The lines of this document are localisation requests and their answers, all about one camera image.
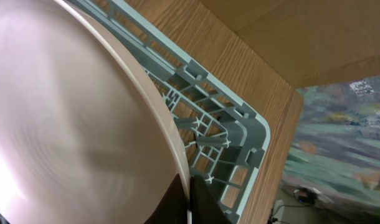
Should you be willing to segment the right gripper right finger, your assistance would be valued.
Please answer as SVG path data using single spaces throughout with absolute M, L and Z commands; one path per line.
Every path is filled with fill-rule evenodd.
M 200 175 L 190 180 L 190 208 L 194 224 L 231 224 Z

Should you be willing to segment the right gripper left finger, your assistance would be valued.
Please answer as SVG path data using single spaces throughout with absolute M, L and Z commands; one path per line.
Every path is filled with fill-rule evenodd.
M 186 224 L 187 222 L 187 200 L 180 176 L 177 174 L 144 224 Z

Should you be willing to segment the large pink plate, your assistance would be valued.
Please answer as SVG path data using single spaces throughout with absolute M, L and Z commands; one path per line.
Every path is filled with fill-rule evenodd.
M 159 91 L 66 1 L 0 1 L 0 214 L 9 223 L 144 223 L 184 145 Z

